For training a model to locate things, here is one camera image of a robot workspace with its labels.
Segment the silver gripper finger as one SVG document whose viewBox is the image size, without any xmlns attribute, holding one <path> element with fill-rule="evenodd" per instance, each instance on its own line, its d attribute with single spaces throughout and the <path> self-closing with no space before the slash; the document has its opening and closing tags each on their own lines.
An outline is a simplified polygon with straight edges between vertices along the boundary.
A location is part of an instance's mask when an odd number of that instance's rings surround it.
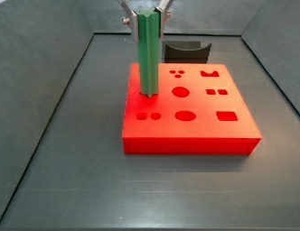
<svg viewBox="0 0 300 231">
<path fill-rule="evenodd" d="M 138 15 L 137 13 L 130 9 L 126 0 L 118 0 L 119 5 L 126 13 L 126 16 L 122 18 L 122 23 L 127 25 L 131 29 L 131 37 L 133 40 L 138 41 Z"/>
<path fill-rule="evenodd" d="M 156 7 L 156 11 L 160 14 L 160 37 L 164 37 L 165 23 L 170 18 L 170 6 L 174 0 L 161 0 L 160 5 Z"/>
</svg>

